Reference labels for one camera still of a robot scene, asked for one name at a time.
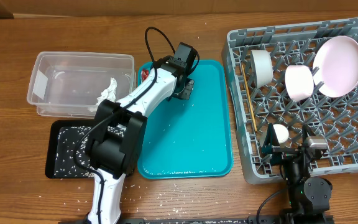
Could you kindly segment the white cup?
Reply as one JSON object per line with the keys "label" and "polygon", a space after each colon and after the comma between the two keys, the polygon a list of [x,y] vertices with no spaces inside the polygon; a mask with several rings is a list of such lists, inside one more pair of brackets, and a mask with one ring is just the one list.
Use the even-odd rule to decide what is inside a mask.
{"label": "white cup", "polygon": [[[274,124],[273,128],[275,130],[275,134],[277,136],[278,142],[280,143],[280,147],[285,147],[286,141],[289,139],[288,129],[282,124]],[[263,146],[267,132],[264,131],[259,139],[260,147]]]}

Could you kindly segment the grey bowl with rice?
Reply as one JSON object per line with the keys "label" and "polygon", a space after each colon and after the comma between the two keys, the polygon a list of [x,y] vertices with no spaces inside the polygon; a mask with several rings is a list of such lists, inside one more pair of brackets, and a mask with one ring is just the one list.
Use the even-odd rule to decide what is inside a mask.
{"label": "grey bowl with rice", "polygon": [[260,88],[272,82],[273,66],[270,54],[266,50],[251,50],[252,71],[255,73],[256,87]]}

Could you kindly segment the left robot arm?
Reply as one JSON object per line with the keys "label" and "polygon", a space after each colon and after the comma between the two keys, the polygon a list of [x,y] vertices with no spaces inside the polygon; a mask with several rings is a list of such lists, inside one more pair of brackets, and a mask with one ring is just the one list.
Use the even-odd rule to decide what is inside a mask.
{"label": "left robot arm", "polygon": [[172,56],[152,64],[148,77],[132,93],[98,106],[95,125],[86,135],[94,194],[85,223],[117,223],[122,186],[139,159],[147,118],[163,100],[189,99],[194,85],[189,75],[199,59],[192,46],[180,43]]}

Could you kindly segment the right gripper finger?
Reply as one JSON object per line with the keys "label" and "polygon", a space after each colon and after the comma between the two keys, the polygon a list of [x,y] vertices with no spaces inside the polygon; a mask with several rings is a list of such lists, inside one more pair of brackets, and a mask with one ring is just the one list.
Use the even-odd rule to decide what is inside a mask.
{"label": "right gripper finger", "polygon": [[274,147],[280,146],[277,134],[275,132],[275,128],[272,123],[268,124],[268,128],[266,132],[264,132],[261,135],[261,147],[265,147],[265,146],[274,146]]}
{"label": "right gripper finger", "polygon": [[311,130],[311,128],[307,124],[302,125],[302,138],[306,139],[310,136],[314,136],[314,132]]}

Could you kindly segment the small pink bowl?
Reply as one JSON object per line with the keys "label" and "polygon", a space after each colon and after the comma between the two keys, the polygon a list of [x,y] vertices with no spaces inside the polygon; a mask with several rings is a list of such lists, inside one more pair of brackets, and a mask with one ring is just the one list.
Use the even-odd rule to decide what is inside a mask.
{"label": "small pink bowl", "polygon": [[305,65],[290,65],[285,70],[285,88],[295,102],[309,98],[314,89],[311,70]]}

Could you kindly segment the large white plate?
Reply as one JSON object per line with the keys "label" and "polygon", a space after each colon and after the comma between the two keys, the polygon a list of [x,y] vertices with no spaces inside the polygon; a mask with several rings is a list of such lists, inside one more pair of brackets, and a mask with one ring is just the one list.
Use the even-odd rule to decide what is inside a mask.
{"label": "large white plate", "polygon": [[322,84],[319,92],[338,98],[358,86],[358,43],[344,35],[327,40],[317,51],[313,61],[317,72],[314,84]]}

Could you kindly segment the red foil wrapper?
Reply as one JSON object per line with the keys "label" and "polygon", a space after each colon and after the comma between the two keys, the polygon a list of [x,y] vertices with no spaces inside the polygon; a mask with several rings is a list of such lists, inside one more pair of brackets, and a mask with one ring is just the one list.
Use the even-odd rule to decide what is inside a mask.
{"label": "red foil wrapper", "polygon": [[148,76],[149,76],[149,70],[143,68],[141,70],[141,79],[142,79],[142,81],[146,80]]}

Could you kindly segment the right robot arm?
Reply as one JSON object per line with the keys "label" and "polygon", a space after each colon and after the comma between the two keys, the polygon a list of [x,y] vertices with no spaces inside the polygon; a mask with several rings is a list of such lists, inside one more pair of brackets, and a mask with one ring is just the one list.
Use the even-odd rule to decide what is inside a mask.
{"label": "right robot arm", "polygon": [[321,159],[328,150],[328,142],[324,137],[315,135],[307,124],[302,126],[301,134],[303,142],[298,147],[281,147],[278,132],[272,123],[268,125],[262,153],[271,157],[271,165],[279,166],[287,186],[262,202],[255,217],[257,223],[262,221],[260,212],[264,205],[283,192],[288,193],[290,208],[273,217],[273,223],[334,223],[334,218],[325,214],[330,209],[333,185],[328,179],[312,177],[309,172],[310,164]]}

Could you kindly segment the wooden chopstick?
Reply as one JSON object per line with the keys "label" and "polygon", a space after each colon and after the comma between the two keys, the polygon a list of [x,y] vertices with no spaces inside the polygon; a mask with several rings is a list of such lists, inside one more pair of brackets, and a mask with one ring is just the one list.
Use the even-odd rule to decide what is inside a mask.
{"label": "wooden chopstick", "polygon": [[248,100],[248,106],[249,106],[249,113],[250,113],[250,116],[251,116],[251,119],[252,119],[252,124],[253,124],[253,127],[254,127],[254,131],[257,132],[257,125],[256,125],[256,122],[255,122],[255,116],[254,116],[254,109],[253,109],[253,105],[252,105],[252,100],[250,98],[250,91],[249,91],[249,86],[248,86],[248,82],[247,82],[247,79],[246,79],[246,72],[245,72],[245,69],[244,69],[244,66],[243,66],[242,62],[241,62],[241,70],[242,70],[242,76],[243,76],[243,79],[244,79],[244,86],[246,88],[246,94],[247,94],[247,100]]}

